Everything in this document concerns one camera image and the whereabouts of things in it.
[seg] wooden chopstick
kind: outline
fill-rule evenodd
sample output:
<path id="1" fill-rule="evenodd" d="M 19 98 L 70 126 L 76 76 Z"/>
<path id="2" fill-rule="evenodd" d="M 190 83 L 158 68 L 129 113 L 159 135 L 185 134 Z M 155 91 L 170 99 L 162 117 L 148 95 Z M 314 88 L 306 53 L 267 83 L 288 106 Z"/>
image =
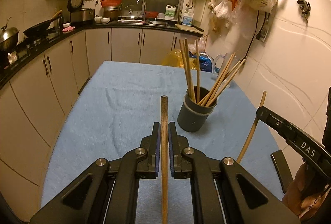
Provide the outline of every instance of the wooden chopstick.
<path id="1" fill-rule="evenodd" d="M 184 64 L 184 70 L 185 70 L 185 77 L 186 77 L 186 84 L 187 84 L 187 91 L 188 96 L 192 100 L 192 93 L 191 93 L 191 85 L 189 84 L 189 78 L 188 78 L 188 70 L 187 70 L 187 64 L 186 64 L 186 56 L 185 56 L 185 46 L 181 40 L 179 40 L 180 50 L 182 53 L 183 58 L 183 64 Z"/>
<path id="2" fill-rule="evenodd" d="M 197 103 L 200 101 L 200 54 L 199 54 L 199 44 L 194 40 L 195 46 L 197 48 Z"/>
<path id="3" fill-rule="evenodd" d="M 226 69 L 226 67 L 228 66 L 228 64 L 229 64 L 229 61 L 226 63 L 226 66 L 224 67 L 224 69 L 222 70 L 222 72 L 218 75 L 218 77 L 217 77 L 217 80 L 215 81 L 215 83 L 214 83 L 214 85 L 213 85 L 213 87 L 211 88 L 211 90 L 208 92 L 208 94 L 199 102 L 199 105 L 201 105 L 201 106 L 205 106 L 206 105 L 206 103 L 208 102 L 208 100 L 209 100 L 209 98 L 210 98 L 210 96 L 212 95 L 212 93 L 214 92 L 214 90 L 216 89 L 216 87 L 217 87 L 217 85 L 219 84 L 219 82 L 221 82 L 222 83 L 222 81 L 221 81 L 221 79 L 222 79 L 222 77 L 223 77 L 223 74 L 225 73 L 225 69 Z"/>
<path id="4" fill-rule="evenodd" d="M 161 96 L 162 224 L 168 222 L 168 96 Z"/>
<path id="5" fill-rule="evenodd" d="M 263 95 L 262 95 L 262 99 L 261 99 L 261 102 L 260 102 L 260 107 L 262 107 L 264 105 L 264 100 L 265 100 L 265 96 L 267 95 L 267 92 L 266 91 L 263 91 Z M 237 162 L 240 163 L 242 158 L 244 157 L 244 154 L 246 153 L 246 150 L 248 149 L 248 146 L 253 138 L 253 135 L 254 135 L 254 132 L 255 132 L 255 129 L 258 125 L 258 122 L 259 122 L 259 119 L 258 117 L 256 116 L 255 117 L 255 120 L 253 122 L 253 125 L 251 127 L 251 130 L 249 131 L 249 134 L 246 138 L 246 141 L 244 143 L 244 146 L 243 148 L 241 149 L 241 152 L 239 153 L 239 156 L 237 158 Z"/>
<path id="6" fill-rule="evenodd" d="M 238 61 L 234 67 L 225 75 L 224 80 L 227 79 L 227 77 L 237 68 L 237 66 L 240 64 L 240 61 Z"/>
<path id="7" fill-rule="evenodd" d="M 224 89 L 226 88 L 226 86 L 229 85 L 229 83 L 234 78 L 234 76 L 236 75 L 236 73 L 239 71 L 239 69 L 241 68 L 241 66 L 245 63 L 245 61 L 246 61 L 246 59 L 242 59 L 241 60 L 241 62 L 239 64 L 239 66 L 237 67 L 237 69 L 230 76 L 230 78 L 226 81 L 226 83 L 222 86 L 222 88 L 216 93 L 216 95 L 214 96 L 214 98 L 212 100 L 208 101 L 209 104 L 206 104 L 206 107 L 208 107 L 210 104 L 212 104 L 221 95 L 221 93 L 224 91 Z"/>
<path id="8" fill-rule="evenodd" d="M 224 67 L 224 72 L 223 72 L 223 74 L 222 74 L 222 77 L 221 77 L 220 81 L 218 82 L 216 88 L 215 88 L 214 91 L 212 92 L 212 94 L 211 94 L 211 96 L 210 96 L 210 98 L 209 98 L 210 100 L 214 98 L 214 96 L 216 95 L 216 93 L 217 93 L 219 87 L 221 86 L 222 82 L 224 81 L 225 76 L 226 76 L 226 74 L 227 74 L 227 72 L 228 72 L 228 70 L 229 70 L 229 68 L 230 68 L 230 66 L 231 66 L 231 64 L 232 64 L 232 61 L 233 61 L 233 59 L 234 59 L 235 54 L 236 54 L 236 53 L 233 53 L 233 54 L 230 56 L 228 62 L 226 63 L 226 66 Z"/>
<path id="9" fill-rule="evenodd" d="M 192 82 L 192 75 L 191 75 L 191 68 L 190 68 L 190 58 L 189 58 L 189 54 L 188 54 L 188 41 L 187 38 L 184 39 L 184 47 L 185 47 L 185 57 L 186 57 L 186 64 L 188 65 L 188 83 L 189 83 L 189 87 L 191 87 L 191 100 L 193 102 L 195 101 L 195 92 L 194 92 L 194 86 L 193 86 L 193 82 Z"/>

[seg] frying pan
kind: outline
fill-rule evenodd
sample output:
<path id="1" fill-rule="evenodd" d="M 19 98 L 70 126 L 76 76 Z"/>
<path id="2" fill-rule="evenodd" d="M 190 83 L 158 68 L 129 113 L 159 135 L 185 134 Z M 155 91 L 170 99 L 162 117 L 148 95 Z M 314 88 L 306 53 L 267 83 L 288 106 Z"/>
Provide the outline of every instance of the frying pan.
<path id="1" fill-rule="evenodd" d="M 45 31 L 51 25 L 51 22 L 55 21 L 61 13 L 62 13 L 62 10 L 59 10 L 50 20 L 46 20 L 44 22 L 38 23 L 37 25 L 34 25 L 34 26 L 26 29 L 23 33 L 27 37 L 41 36 L 43 33 L 45 33 Z"/>

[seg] electrical cord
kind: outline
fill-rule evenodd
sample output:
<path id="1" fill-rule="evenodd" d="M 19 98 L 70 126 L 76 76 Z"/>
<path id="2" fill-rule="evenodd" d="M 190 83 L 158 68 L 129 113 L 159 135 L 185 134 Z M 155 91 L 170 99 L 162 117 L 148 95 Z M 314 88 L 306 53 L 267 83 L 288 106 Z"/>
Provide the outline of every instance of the electrical cord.
<path id="1" fill-rule="evenodd" d="M 263 21 L 262 27 L 261 27 L 260 31 L 258 32 L 258 34 L 256 35 L 256 39 L 257 40 L 260 40 L 260 38 L 261 38 L 261 32 L 262 32 L 262 29 L 263 29 L 263 27 L 265 25 L 266 19 L 267 19 L 267 12 L 264 15 L 264 21 Z"/>
<path id="2" fill-rule="evenodd" d="M 248 55 L 249 49 L 251 48 L 251 45 L 252 45 L 252 43 L 253 43 L 253 40 L 254 40 L 254 37 L 255 37 L 256 31 L 257 31 L 257 29 L 258 29 L 259 15 L 260 15 L 260 12 L 258 11 L 258 16 L 257 16 L 257 18 L 256 18 L 256 26 L 255 26 L 255 32 L 254 32 L 254 35 L 253 35 L 252 40 L 251 40 L 251 42 L 250 42 L 250 44 L 249 44 L 249 46 L 248 46 L 248 49 L 247 49 L 246 55 L 245 55 L 245 57 L 243 57 L 243 58 L 241 59 L 241 61 L 242 61 L 243 59 L 246 59 L 246 58 L 247 58 L 247 55 Z"/>

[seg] table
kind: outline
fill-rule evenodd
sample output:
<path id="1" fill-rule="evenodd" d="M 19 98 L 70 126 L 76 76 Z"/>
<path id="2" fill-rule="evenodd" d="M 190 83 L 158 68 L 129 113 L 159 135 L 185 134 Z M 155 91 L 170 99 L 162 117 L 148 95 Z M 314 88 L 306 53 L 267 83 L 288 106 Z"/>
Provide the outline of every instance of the table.
<path id="1" fill-rule="evenodd" d="M 196 81 L 196 72 L 192 72 Z M 202 72 L 201 86 L 211 88 L 211 73 Z M 104 62 L 82 91 L 55 145 L 42 196 L 42 206 L 96 159 L 114 160 L 139 147 L 160 121 L 160 97 L 168 96 L 169 121 L 179 135 L 207 157 L 237 158 L 256 109 L 232 82 L 218 99 L 200 131 L 188 133 L 177 124 L 186 92 L 184 69 L 122 62 Z M 260 122 L 241 165 L 277 198 L 283 196 L 270 154 L 278 150 L 268 127 Z M 168 223 L 193 223 L 190 181 L 169 172 Z M 161 174 L 140 180 L 136 223 L 161 223 Z"/>

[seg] kitchen cabinet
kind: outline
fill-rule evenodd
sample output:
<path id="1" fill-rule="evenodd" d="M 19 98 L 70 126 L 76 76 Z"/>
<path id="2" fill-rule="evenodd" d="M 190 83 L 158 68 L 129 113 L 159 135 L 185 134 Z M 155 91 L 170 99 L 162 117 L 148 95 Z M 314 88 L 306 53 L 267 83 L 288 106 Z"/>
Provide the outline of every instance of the kitchen cabinet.
<path id="1" fill-rule="evenodd" d="M 69 39 L 67 38 L 44 52 L 55 94 L 66 116 L 78 98 L 78 88 L 68 44 Z"/>
<path id="2" fill-rule="evenodd" d="M 144 29 L 140 63 L 161 65 L 173 46 L 173 32 Z"/>
<path id="3" fill-rule="evenodd" d="M 10 80 L 24 113 L 50 146 L 55 142 L 65 115 L 55 95 L 44 54 L 23 67 Z"/>
<path id="4" fill-rule="evenodd" d="M 198 42 L 200 39 L 200 37 L 194 35 L 175 33 L 173 37 L 173 46 L 171 50 L 180 49 L 179 40 L 184 40 L 185 38 L 187 38 L 189 44 L 194 44 L 194 41 Z"/>
<path id="5" fill-rule="evenodd" d="M 34 184 L 42 184 L 50 147 L 29 122 L 9 83 L 0 90 L 0 119 L 0 159 Z"/>
<path id="6" fill-rule="evenodd" d="M 0 191 L 20 220 L 29 222 L 38 211 L 38 186 L 26 180 L 0 160 Z"/>
<path id="7" fill-rule="evenodd" d="M 111 29 L 87 29 L 85 35 L 88 68 L 92 77 L 104 61 L 112 60 Z"/>
<path id="8" fill-rule="evenodd" d="M 142 29 L 112 28 L 112 61 L 140 62 Z"/>
<path id="9" fill-rule="evenodd" d="M 80 91 L 90 74 L 88 72 L 85 31 L 69 37 L 70 52 L 77 88 Z"/>

